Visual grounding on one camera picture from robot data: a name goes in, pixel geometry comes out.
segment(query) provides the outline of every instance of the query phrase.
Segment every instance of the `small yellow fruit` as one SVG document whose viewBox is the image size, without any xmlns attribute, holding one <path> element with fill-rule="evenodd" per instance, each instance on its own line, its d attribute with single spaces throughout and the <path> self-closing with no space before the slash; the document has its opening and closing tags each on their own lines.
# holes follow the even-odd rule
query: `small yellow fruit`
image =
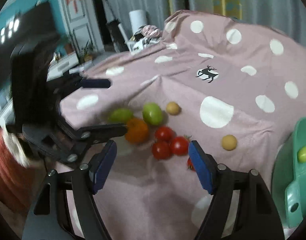
<svg viewBox="0 0 306 240">
<path fill-rule="evenodd" d="M 175 102 L 169 102 L 166 106 L 166 112 L 170 115 L 178 115 L 181 111 L 179 105 Z"/>
<path fill-rule="evenodd" d="M 306 162 L 306 146 L 302 147 L 297 153 L 297 158 L 299 163 Z"/>
<path fill-rule="evenodd" d="M 226 151 L 232 151 L 236 148 L 236 146 L 237 146 L 237 139 L 235 136 L 229 134 L 222 138 L 222 147 Z"/>
</svg>

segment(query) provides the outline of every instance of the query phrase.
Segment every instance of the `silver bolt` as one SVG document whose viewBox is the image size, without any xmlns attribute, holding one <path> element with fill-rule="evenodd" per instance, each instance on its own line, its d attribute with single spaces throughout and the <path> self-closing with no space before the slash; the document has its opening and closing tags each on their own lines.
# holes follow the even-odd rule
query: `silver bolt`
<svg viewBox="0 0 306 240">
<path fill-rule="evenodd" d="M 217 168 L 220 170 L 220 171 L 225 171 L 226 170 L 226 166 L 224 164 L 219 164 L 217 165 Z"/>
<path fill-rule="evenodd" d="M 89 165 L 88 165 L 87 163 L 82 163 L 82 164 L 80 165 L 80 170 L 81 170 L 81 171 L 85 171 L 88 167 L 89 167 Z"/>
<path fill-rule="evenodd" d="M 77 160 L 77 155 L 76 154 L 71 154 L 68 157 L 68 162 L 70 162 L 70 163 L 75 162 L 76 160 Z"/>
<path fill-rule="evenodd" d="M 91 133 L 90 132 L 84 132 L 81 134 L 81 138 L 82 139 L 86 139 L 86 138 L 89 138 L 91 136 Z"/>
<path fill-rule="evenodd" d="M 51 170 L 51 171 L 49 171 L 49 173 L 48 173 L 48 176 L 53 176 L 54 174 L 56 174 L 56 170 Z"/>
<path fill-rule="evenodd" d="M 251 174 L 254 175 L 254 176 L 257 176 L 259 174 L 259 172 L 257 170 L 252 169 Z"/>
</svg>

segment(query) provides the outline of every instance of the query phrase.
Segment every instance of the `green tomato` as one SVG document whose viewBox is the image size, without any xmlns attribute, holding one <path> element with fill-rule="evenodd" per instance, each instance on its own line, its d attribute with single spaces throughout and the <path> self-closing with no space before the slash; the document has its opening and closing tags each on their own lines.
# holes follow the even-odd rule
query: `green tomato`
<svg viewBox="0 0 306 240">
<path fill-rule="evenodd" d="M 127 123 L 128 120 L 133 118 L 133 112 L 127 108 L 119 108 L 113 111 L 109 116 L 110 122 L 122 122 Z"/>
<path fill-rule="evenodd" d="M 156 103 L 147 103 L 143 107 L 143 119 L 151 125 L 159 125 L 163 121 L 163 112 Z"/>
<path fill-rule="evenodd" d="M 299 163 L 306 162 L 306 146 L 302 147 L 297 153 L 297 158 Z"/>
</svg>

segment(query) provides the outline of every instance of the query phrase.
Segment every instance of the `television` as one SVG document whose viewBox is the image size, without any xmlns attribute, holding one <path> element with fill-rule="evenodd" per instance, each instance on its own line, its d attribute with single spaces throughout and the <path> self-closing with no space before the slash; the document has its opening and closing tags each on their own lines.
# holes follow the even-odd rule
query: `television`
<svg viewBox="0 0 306 240">
<path fill-rule="evenodd" d="M 0 34 L 0 89 L 6 84 L 11 74 L 10 56 L 15 46 L 38 35 L 56 33 L 48 1 L 40 3 L 16 18 L 18 21 L 14 20 L 12 28 L 9 29 L 9 26 L 6 26 L 4 35 Z"/>
</svg>

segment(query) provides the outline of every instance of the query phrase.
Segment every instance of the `orange fruit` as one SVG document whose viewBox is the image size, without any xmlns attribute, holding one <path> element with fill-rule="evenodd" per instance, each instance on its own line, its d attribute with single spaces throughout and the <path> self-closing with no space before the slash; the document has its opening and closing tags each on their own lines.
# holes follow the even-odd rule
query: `orange fruit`
<svg viewBox="0 0 306 240">
<path fill-rule="evenodd" d="M 127 123 L 127 133 L 125 139 L 131 144 L 140 144 L 149 138 L 149 126 L 141 119 L 136 117 Z"/>
</svg>

